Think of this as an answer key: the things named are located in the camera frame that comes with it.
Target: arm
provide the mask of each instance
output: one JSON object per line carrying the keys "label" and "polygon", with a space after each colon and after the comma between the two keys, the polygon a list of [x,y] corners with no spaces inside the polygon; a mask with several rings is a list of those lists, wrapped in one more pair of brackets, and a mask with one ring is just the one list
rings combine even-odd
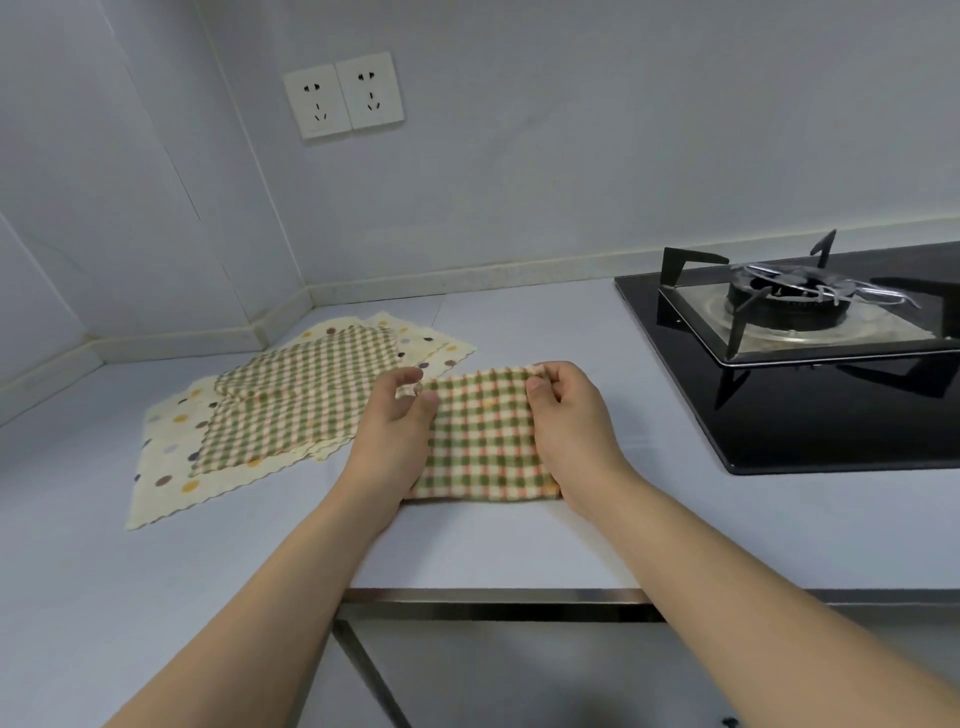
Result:
{"label": "arm", "polygon": [[106,728],[284,724],[350,579],[423,470],[439,401],[395,399],[421,377],[411,367],[377,380],[323,502]]}
{"label": "arm", "polygon": [[537,449],[571,508],[617,550],[756,728],[960,725],[960,693],[770,570],[640,477],[572,364],[528,397]]}

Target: gas stove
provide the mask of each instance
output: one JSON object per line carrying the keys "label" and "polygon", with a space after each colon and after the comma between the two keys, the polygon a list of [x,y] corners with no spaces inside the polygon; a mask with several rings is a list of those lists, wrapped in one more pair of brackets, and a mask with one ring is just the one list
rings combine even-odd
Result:
{"label": "gas stove", "polygon": [[960,242],[835,238],[737,265],[667,248],[615,284],[731,473],[960,467]]}

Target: person's left arm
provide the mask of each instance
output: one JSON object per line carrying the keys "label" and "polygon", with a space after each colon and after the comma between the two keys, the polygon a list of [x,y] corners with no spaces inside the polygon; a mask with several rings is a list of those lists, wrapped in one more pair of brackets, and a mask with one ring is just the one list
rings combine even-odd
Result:
{"label": "person's left arm", "polygon": [[323,502],[105,728],[284,724],[350,579],[423,470],[437,395],[395,399],[421,376],[377,380]]}

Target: black glass cooktop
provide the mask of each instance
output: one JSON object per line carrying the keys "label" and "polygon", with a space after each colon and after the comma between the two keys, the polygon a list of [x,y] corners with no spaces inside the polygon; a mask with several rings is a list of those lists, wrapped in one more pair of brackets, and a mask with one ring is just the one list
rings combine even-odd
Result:
{"label": "black glass cooktop", "polygon": [[[862,280],[960,282],[960,242],[837,253],[830,264]],[[724,368],[659,281],[655,273],[615,283],[731,473],[960,468],[960,354]],[[924,310],[942,307],[934,296],[917,299]]]}

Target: burner ring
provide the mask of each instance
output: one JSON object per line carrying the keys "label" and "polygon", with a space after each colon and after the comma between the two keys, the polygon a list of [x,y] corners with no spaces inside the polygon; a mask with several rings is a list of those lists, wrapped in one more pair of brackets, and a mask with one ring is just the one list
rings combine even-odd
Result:
{"label": "burner ring", "polygon": [[820,268],[778,266],[778,269],[778,278],[792,285],[759,278],[743,268],[734,272],[727,290],[727,300],[734,309],[747,302],[756,291],[773,289],[769,296],[748,309],[748,324],[785,331],[819,331],[833,328],[844,319],[850,302],[818,296],[816,286],[831,288],[837,296],[849,296],[853,292],[851,281]]}

